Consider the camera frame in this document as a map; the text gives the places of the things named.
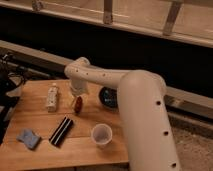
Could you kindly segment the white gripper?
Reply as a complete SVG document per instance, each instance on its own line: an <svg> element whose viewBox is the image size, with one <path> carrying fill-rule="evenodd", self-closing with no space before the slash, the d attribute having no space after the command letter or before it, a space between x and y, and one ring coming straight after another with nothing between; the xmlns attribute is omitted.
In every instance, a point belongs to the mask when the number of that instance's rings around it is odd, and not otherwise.
<svg viewBox="0 0 213 171"><path fill-rule="evenodd" d="M70 90L71 90L71 93L74 95L73 99L71 101L70 107L72 110L74 110L77 96L80 96L82 94L87 94L88 86L85 81L71 80L70 81Z"/></svg>

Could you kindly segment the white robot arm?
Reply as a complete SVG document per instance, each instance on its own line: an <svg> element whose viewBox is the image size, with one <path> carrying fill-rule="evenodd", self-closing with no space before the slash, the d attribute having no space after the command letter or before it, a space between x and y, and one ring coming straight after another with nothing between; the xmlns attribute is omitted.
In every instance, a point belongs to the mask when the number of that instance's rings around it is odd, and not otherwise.
<svg viewBox="0 0 213 171"><path fill-rule="evenodd" d="M146 70L94 67L80 57L64 69L74 95L89 82L117 91L131 171L182 171L166 111L164 79Z"/></svg>

